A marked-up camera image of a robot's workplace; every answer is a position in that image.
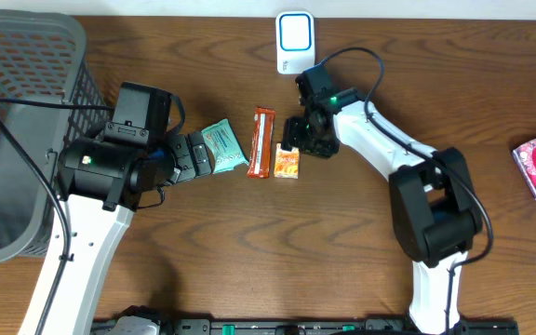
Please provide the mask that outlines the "orange tissue pack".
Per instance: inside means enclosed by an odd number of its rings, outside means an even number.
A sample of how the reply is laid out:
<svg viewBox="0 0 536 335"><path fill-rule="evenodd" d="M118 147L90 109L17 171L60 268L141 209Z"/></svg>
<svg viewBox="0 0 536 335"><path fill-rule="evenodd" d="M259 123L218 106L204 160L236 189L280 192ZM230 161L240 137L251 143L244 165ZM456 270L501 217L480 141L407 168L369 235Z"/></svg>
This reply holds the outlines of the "orange tissue pack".
<svg viewBox="0 0 536 335"><path fill-rule="evenodd" d="M276 145L274 176L283 179L297 179L299 177L299 149L293 147L290 151L284 150L281 143Z"/></svg>

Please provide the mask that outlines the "orange red snack bar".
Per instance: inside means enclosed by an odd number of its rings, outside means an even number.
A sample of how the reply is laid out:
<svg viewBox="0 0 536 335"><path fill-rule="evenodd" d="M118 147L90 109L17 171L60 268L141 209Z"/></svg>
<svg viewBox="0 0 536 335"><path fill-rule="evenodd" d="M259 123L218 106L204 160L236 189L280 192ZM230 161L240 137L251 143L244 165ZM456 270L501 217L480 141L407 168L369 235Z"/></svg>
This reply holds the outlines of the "orange red snack bar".
<svg viewBox="0 0 536 335"><path fill-rule="evenodd" d="M249 178L266 179L270 173L275 110L256 107L254 121L255 128L247 175Z"/></svg>

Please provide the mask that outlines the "teal wet wipes packet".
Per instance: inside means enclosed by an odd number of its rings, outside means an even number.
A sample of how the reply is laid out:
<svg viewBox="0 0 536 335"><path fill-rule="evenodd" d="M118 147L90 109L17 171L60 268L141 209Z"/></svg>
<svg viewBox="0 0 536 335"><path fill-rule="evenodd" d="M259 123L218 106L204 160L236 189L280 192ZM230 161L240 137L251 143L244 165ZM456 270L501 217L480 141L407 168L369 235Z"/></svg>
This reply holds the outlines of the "teal wet wipes packet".
<svg viewBox="0 0 536 335"><path fill-rule="evenodd" d="M214 174L234 170L239 165L249 165L228 119L204 128L202 136L215 160Z"/></svg>

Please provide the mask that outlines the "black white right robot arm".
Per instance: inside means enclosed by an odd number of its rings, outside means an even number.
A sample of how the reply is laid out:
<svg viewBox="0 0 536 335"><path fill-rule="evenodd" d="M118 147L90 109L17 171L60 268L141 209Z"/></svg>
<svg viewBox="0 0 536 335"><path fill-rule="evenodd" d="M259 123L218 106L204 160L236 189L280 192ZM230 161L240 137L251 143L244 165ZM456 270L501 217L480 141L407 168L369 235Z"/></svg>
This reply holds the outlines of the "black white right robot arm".
<svg viewBox="0 0 536 335"><path fill-rule="evenodd" d="M304 113L286 121L283 148L328 159L345 145L385 178L395 238L412 261L410 321L421 333L449 334L460 321L460 265L483 228L464 156L414 140L322 65L295 83Z"/></svg>

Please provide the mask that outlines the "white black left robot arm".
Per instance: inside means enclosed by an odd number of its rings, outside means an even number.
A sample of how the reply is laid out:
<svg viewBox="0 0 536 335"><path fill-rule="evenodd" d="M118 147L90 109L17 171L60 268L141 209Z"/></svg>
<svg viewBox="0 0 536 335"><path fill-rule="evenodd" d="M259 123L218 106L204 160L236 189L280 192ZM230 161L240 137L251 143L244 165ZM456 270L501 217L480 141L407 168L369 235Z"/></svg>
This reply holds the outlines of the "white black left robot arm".
<svg viewBox="0 0 536 335"><path fill-rule="evenodd" d="M62 150L58 216L20 333L89 333L111 260L142 195L209 172L192 160L195 147L181 126L168 124L172 106L185 113L177 95L125 82L112 119Z"/></svg>

